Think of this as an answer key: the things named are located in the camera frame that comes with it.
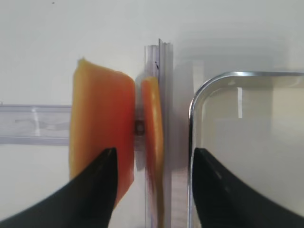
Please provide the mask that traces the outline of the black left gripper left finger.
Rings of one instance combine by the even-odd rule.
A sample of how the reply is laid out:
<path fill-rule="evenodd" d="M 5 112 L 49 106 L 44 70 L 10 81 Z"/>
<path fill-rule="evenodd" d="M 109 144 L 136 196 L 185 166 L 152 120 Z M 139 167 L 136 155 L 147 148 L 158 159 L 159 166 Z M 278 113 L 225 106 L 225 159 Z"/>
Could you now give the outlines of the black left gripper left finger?
<path fill-rule="evenodd" d="M 117 195 L 117 152 L 102 151 L 53 195 L 0 222 L 2 228 L 106 228 Z"/>

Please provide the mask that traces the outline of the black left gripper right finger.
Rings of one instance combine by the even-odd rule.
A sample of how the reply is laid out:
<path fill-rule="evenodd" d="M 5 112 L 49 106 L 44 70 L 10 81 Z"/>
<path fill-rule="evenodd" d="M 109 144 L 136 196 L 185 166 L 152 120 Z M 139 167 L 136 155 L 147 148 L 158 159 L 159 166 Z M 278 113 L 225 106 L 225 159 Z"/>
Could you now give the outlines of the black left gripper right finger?
<path fill-rule="evenodd" d="M 203 228 L 302 228 L 304 218 L 246 185 L 208 150 L 196 148 L 192 193 Z"/>

